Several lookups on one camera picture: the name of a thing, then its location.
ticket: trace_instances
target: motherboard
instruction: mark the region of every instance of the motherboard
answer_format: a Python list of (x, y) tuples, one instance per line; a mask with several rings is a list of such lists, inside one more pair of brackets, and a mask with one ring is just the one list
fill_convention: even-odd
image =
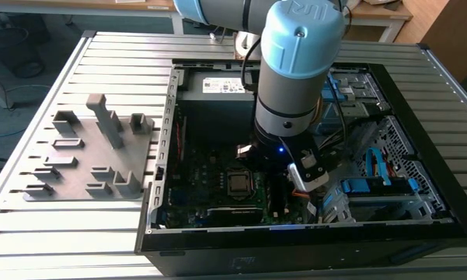
[(286, 174), (253, 172), (235, 155), (235, 146), (219, 146), (184, 156), (168, 190), (168, 228), (303, 223), (303, 201), (291, 196)]

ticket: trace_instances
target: ur logo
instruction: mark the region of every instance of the ur logo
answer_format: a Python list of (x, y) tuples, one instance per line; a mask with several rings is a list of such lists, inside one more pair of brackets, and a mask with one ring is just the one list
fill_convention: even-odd
[(315, 20), (321, 20), (327, 10), (327, 5), (323, 7), (319, 5), (299, 3), (293, 0), (291, 5), (289, 7), (287, 13), (294, 13), (298, 16), (310, 16)]

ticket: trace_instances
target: wooden table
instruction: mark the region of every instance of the wooden table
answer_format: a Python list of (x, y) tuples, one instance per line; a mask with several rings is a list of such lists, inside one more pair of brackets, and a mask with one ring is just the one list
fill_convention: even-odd
[(383, 5), (371, 5), (367, 2), (359, 3), (353, 9), (353, 25), (385, 26), (379, 42), (393, 43), (405, 22), (413, 19), (407, 7), (401, 4), (398, 10), (387, 10)]
[(115, 0), (0, 0), (0, 12), (52, 13), (62, 15), (147, 16), (171, 18), (175, 34), (184, 34), (174, 0), (116, 3)]
[[(183, 21), (174, 0), (116, 3), (115, 0), (0, 0), (0, 12), (56, 13), (62, 15), (107, 15), (166, 17), (172, 20), (175, 34), (184, 34)], [(413, 14), (402, 4), (397, 11), (383, 5), (362, 2), (353, 10), (353, 25), (385, 26), (379, 42), (391, 43)]]

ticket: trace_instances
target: orange wire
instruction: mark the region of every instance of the orange wire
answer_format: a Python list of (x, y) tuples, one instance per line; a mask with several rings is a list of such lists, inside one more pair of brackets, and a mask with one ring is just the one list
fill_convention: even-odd
[(310, 195), (303, 194), (303, 193), (301, 193), (301, 192), (297, 192), (297, 189), (293, 190), (293, 196), (294, 196), (294, 197), (310, 198)]

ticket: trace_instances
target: light blue robot joint cap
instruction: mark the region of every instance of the light blue robot joint cap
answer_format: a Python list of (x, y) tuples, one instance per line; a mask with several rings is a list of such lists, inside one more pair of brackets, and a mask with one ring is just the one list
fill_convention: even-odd
[(179, 10), (179, 13), (184, 18), (208, 25), (199, 0), (174, 0), (174, 2), (176, 10)]
[(338, 56), (345, 17), (329, 0), (277, 2), (267, 14), (262, 53), (270, 68), (291, 79), (329, 70)]

